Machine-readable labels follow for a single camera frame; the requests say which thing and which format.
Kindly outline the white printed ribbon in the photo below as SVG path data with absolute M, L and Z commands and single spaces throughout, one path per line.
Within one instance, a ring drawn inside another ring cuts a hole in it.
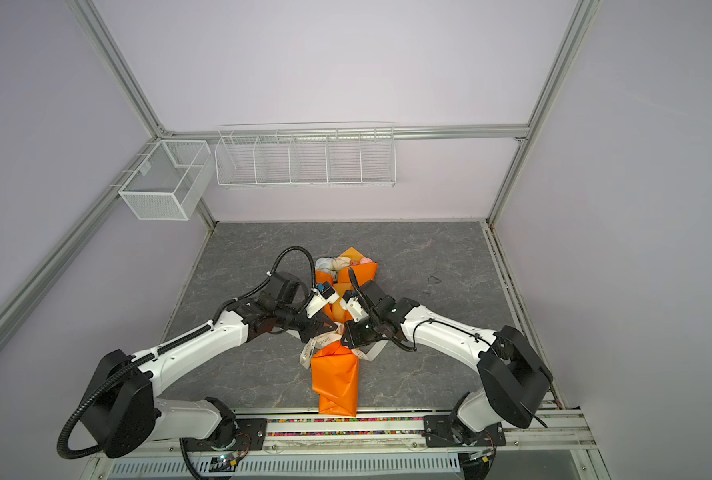
M 344 325 L 342 323 L 337 323 L 337 328 L 334 331 L 323 333 L 310 339 L 305 344 L 303 350 L 300 353 L 300 365 L 303 368 L 308 369 L 311 366 L 314 354 L 317 353 L 319 350 L 323 349 L 324 347 L 333 344 L 336 341 L 340 341 L 344 330 Z M 351 352 L 356 355 L 360 360 L 371 362 L 377 358 L 377 356 L 383 351 L 386 345 L 387 342 L 385 340 L 382 340 L 378 341 L 374 345 L 371 345 L 367 349 L 355 348 L 352 349 Z

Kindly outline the white fake rose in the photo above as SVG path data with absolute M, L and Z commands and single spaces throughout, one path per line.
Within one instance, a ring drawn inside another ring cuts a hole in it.
M 335 276 L 337 273 L 337 270 L 335 268 L 334 261 L 335 261 L 335 259 L 330 258 L 330 257 L 318 258 L 315 261 L 315 270 L 327 273 L 331 276 Z

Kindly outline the cream fake rose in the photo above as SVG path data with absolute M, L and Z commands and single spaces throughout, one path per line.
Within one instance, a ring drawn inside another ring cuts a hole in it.
M 349 257 L 344 257 L 344 256 L 336 257 L 332 261 L 332 268 L 336 271 L 340 271 L 342 269 L 346 269 L 349 266 L 351 266 L 352 262 L 353 262 L 353 260 Z

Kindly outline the orange wrapping paper sheet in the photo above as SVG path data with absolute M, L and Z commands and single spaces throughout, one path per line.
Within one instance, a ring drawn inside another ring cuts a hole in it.
M 364 285 L 376 277 L 378 265 L 359 264 L 364 256 L 351 247 L 337 256 L 349 257 L 352 265 L 337 271 L 335 276 L 316 271 L 315 278 L 318 283 L 331 283 L 337 293 L 342 296 L 351 289 L 348 271 L 356 274 L 357 283 Z M 335 322 L 344 323 L 346 312 L 340 307 L 339 302 L 326 305 L 323 312 Z M 314 354 L 311 363 L 312 389 L 319 395 L 319 412 L 323 415 L 354 417 L 358 410 L 358 381 L 360 359 L 351 352 L 351 349 L 342 345 L 341 340 L 330 344 Z

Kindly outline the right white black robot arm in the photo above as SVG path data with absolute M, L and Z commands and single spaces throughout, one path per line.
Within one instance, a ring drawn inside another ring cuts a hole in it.
M 473 446 L 485 438 L 495 446 L 497 427 L 525 429 L 550 390 L 553 374 L 516 328 L 478 328 L 438 314 L 419 302 L 386 294 L 374 281 L 356 286 L 339 304 L 351 316 L 342 343 L 351 349 L 390 342 L 414 352 L 429 347 L 475 371 L 481 387 L 464 394 L 446 416 L 424 419 L 431 446 Z

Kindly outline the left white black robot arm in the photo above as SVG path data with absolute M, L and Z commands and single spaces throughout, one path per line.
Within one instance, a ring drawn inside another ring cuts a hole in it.
M 324 311 L 338 298 L 333 285 L 313 279 L 305 286 L 280 271 L 294 250 L 284 249 L 259 285 L 222 303 L 200 326 L 131 355 L 120 349 L 105 355 L 58 435 L 57 454 L 67 460 L 97 453 L 119 458 L 147 442 L 175 440 L 183 456 L 188 443 L 200 442 L 208 449 L 232 451 L 233 463 L 243 458 L 252 438 L 224 402 L 161 395 L 207 361 L 263 334 L 294 332 L 307 342 L 336 331 Z

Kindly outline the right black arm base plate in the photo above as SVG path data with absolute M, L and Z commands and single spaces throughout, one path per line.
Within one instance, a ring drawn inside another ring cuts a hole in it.
M 442 447 L 501 447 L 506 439 L 500 423 L 490 425 L 481 432 L 473 432 L 450 414 L 425 415 L 422 435 L 431 448 Z

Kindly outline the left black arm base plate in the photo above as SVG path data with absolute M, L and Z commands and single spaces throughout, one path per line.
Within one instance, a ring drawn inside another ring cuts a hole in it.
M 201 451 L 254 451 L 263 448 L 268 420 L 263 417 L 222 421 L 206 439 L 196 440 Z

